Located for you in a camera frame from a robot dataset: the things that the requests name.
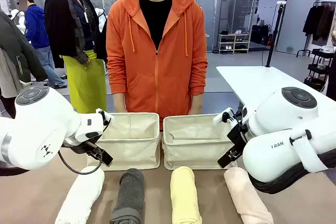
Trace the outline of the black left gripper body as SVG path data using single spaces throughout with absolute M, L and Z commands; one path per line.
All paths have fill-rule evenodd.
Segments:
M 95 137 L 92 137 L 90 139 L 88 139 L 87 141 L 90 141 L 92 143 L 95 143 L 97 142 L 97 140 L 99 139 L 100 136 L 95 136 Z M 68 143 L 66 143 L 65 141 L 63 142 L 62 144 L 62 147 L 64 148 L 69 148 L 71 149 L 73 152 L 77 153 L 77 154 L 87 154 L 87 151 L 88 151 L 88 147 L 86 145 L 86 141 L 80 143 L 79 145 L 77 146 L 74 146 L 74 145 L 70 145 Z

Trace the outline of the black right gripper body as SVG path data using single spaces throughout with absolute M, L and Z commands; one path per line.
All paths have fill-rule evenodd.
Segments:
M 229 150 L 230 154 L 242 154 L 244 147 L 247 143 L 245 134 L 247 133 L 248 128 L 246 124 L 238 123 L 236 124 L 231 131 L 227 134 L 227 137 L 233 143 L 233 147 Z

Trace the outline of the person's right hand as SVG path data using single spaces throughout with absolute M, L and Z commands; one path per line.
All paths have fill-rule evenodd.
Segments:
M 127 113 L 125 106 L 124 93 L 113 94 L 113 104 L 117 113 Z

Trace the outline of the person's left hand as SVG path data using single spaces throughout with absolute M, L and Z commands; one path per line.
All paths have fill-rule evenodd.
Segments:
M 193 95 L 188 115 L 202 114 L 203 94 Z

